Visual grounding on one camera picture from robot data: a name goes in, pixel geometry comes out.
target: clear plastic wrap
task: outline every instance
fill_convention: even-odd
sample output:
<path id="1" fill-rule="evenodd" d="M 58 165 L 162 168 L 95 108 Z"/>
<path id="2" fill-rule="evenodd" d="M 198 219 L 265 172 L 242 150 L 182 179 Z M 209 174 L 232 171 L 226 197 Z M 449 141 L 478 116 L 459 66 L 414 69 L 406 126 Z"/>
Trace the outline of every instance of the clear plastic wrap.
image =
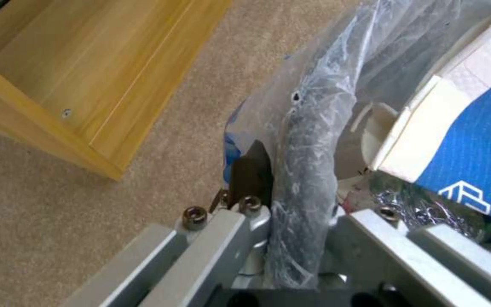
<path id="1" fill-rule="evenodd" d="M 353 185 L 342 206 L 346 213 L 390 208 L 410 231 L 445 223 L 478 243 L 491 241 L 491 217 L 382 172 Z"/>
<path id="2" fill-rule="evenodd" d="M 227 183 L 230 164 L 255 140 L 271 160 L 265 275 L 272 286 L 317 285 L 335 173 L 351 175 L 346 165 L 361 159 L 358 134 L 345 130 L 354 112 L 373 101 L 400 109 L 452 43 L 489 15 L 491 0 L 366 1 L 288 58 L 231 115 Z"/>

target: wooden furniture panel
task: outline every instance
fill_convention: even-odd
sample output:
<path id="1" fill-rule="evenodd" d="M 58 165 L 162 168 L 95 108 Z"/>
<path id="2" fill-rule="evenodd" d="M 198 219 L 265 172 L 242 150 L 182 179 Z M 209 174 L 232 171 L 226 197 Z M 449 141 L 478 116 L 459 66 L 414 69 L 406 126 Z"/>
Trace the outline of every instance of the wooden furniture panel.
<path id="1" fill-rule="evenodd" d="M 229 3 L 11 0 L 0 134 L 119 178 Z"/>
<path id="2" fill-rule="evenodd" d="M 92 146 L 124 168 L 133 158 L 156 117 L 187 72 L 205 41 L 224 15 L 229 1 L 194 0 L 175 24 L 123 97 Z"/>
<path id="3" fill-rule="evenodd" d="M 0 10 L 0 50 L 12 41 L 52 0 L 12 0 Z"/>
<path id="4" fill-rule="evenodd" d="M 101 175 L 120 178 L 120 169 L 53 119 L 42 107 L 0 76 L 1 134 L 42 148 L 52 155 Z"/>

